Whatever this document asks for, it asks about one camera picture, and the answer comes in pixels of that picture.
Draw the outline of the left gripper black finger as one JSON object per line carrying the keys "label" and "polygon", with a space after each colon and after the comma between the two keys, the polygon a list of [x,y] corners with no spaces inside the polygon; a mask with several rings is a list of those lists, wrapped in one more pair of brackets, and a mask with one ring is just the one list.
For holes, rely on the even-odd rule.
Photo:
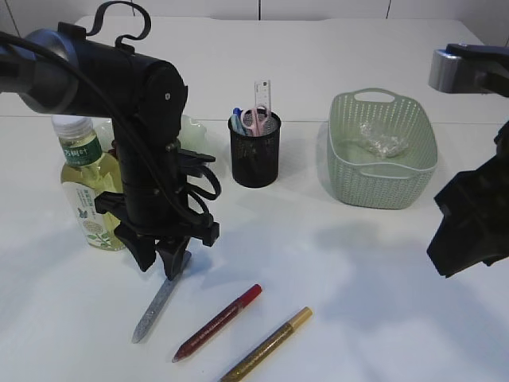
{"label": "left gripper black finger", "polygon": [[156,261],[155,239],[137,234],[124,223],[121,223],[114,234],[134,257],[142,272],[146,272]]}

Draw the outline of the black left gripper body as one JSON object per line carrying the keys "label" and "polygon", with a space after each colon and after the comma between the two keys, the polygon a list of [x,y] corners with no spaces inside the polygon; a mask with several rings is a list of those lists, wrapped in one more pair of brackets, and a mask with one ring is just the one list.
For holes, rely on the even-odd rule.
{"label": "black left gripper body", "polygon": [[156,240],[169,242],[182,237],[201,240],[203,245],[211,247],[220,235],[219,224],[208,212],[204,222],[193,223],[176,212],[157,220],[156,212],[159,210],[156,209],[155,212],[148,212],[146,222],[135,223],[134,218],[128,214],[124,194],[103,192],[94,202],[97,213],[109,213],[119,220],[114,234],[126,247],[142,246],[145,242],[154,244]]}

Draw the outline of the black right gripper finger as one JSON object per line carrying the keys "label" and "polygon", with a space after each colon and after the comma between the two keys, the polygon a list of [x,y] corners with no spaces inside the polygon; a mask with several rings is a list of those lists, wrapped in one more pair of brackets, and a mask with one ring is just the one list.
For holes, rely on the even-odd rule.
{"label": "black right gripper finger", "polygon": [[443,212],[426,252],[439,275],[449,278],[478,263],[491,266],[508,257],[506,212]]}

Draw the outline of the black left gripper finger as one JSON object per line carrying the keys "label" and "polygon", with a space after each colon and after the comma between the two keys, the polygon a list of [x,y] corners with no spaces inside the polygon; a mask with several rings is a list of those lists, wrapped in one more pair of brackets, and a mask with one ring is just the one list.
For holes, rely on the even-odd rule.
{"label": "black left gripper finger", "polygon": [[187,250],[189,241],[189,236],[179,236],[171,240],[160,240],[156,244],[168,280],[174,280],[191,259],[191,253]]}

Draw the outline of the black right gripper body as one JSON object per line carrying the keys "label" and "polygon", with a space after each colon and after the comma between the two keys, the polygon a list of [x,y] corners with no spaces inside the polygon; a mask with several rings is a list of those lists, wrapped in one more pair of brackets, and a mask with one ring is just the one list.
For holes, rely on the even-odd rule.
{"label": "black right gripper body", "polygon": [[470,224],[490,235],[508,235],[508,125],[494,138],[495,155],[475,170],[461,171],[435,196],[440,230]]}

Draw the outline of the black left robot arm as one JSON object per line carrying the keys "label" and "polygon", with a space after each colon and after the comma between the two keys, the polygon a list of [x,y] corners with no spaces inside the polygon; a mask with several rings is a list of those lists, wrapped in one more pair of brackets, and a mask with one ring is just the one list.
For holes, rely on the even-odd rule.
{"label": "black left robot arm", "polygon": [[179,143],[188,88],[171,63],[62,23],[24,38],[1,35],[1,89],[41,114],[112,120],[122,192],[101,193],[95,207],[119,220],[115,235],[142,271],[161,259],[173,279],[192,238],[215,243],[220,227],[207,202],[220,182],[212,156]]}

